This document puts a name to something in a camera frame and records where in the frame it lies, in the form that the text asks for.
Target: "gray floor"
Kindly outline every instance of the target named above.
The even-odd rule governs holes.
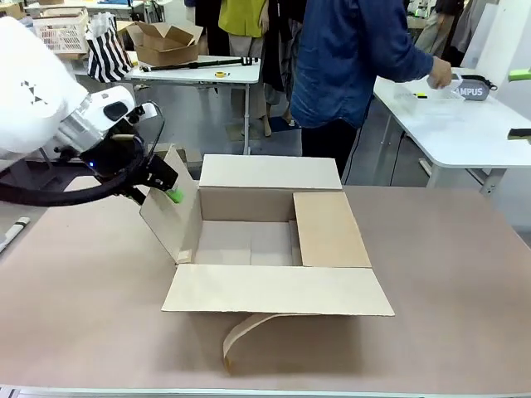
[[[160,143],[178,143],[185,148],[193,148],[201,153],[241,153],[243,142],[231,142],[226,132],[228,124],[240,122],[233,119],[230,109],[229,89],[198,90],[193,87],[153,86],[137,93],[137,102],[154,100],[166,117],[166,127]],[[273,108],[273,115],[281,115],[285,104]],[[141,126],[140,133],[147,142],[153,142],[157,133],[157,120],[149,120]],[[345,173],[347,185],[372,185],[373,171],[380,140],[387,123],[387,111],[374,100],[367,122],[360,134],[359,145],[351,159],[350,172]],[[262,136],[261,126],[253,125],[260,131],[261,139],[251,141],[251,151],[254,154],[298,156],[301,153],[300,131],[285,131],[273,133],[272,137]],[[400,145],[398,157],[397,147],[401,130],[393,125],[392,150],[385,163],[386,178],[381,184],[389,185],[395,160],[397,162],[393,186],[424,187],[428,177],[419,166],[418,159],[422,156],[420,149],[409,139],[405,138]],[[79,169],[62,167],[58,170],[60,179],[53,182],[48,189],[61,190],[69,181],[80,173]],[[20,216],[30,216],[33,221],[43,213],[43,209],[27,206],[12,206],[0,203],[0,232],[6,231]],[[523,236],[531,241],[530,236]]]

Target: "white robotic arm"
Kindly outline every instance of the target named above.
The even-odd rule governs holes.
[[[138,120],[143,108],[135,108],[124,87],[90,95],[44,43],[13,18],[0,18],[0,37],[14,38],[0,40],[0,171],[56,138],[102,184],[79,192],[39,192],[0,183],[0,201],[68,206],[124,194],[141,203],[144,197],[134,188],[140,184],[172,197],[177,173],[153,150],[146,156],[144,142],[124,119]],[[119,126],[126,131],[119,131],[116,139],[113,130]],[[124,133],[129,140],[123,140]]]

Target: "person in yellow jacket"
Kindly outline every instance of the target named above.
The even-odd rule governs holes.
[[[223,0],[219,15],[219,27],[229,34],[231,56],[262,57],[263,36],[269,30],[269,0]],[[241,117],[244,109],[243,93],[233,90],[232,109]],[[252,85],[249,98],[249,115],[261,119],[264,134],[271,136],[266,117],[264,84]]]

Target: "striped bag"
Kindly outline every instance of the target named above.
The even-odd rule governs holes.
[[[102,83],[122,80],[133,64],[118,38],[116,17],[110,12],[94,15],[87,26],[88,76]]]

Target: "beige pants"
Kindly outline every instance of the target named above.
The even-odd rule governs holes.
[[[229,34],[231,56],[257,56],[262,57],[262,38],[235,36]],[[234,117],[241,118],[245,111],[245,93],[243,90],[233,90],[231,93],[232,112]],[[260,81],[251,85],[249,89],[249,116],[258,119],[266,116],[266,95],[264,84]]]
[[[441,56],[445,49],[446,40],[450,35],[451,26],[454,23],[454,17],[444,16],[444,22],[439,27],[439,14],[432,12],[427,20],[427,25],[418,37],[415,46],[433,56]]]

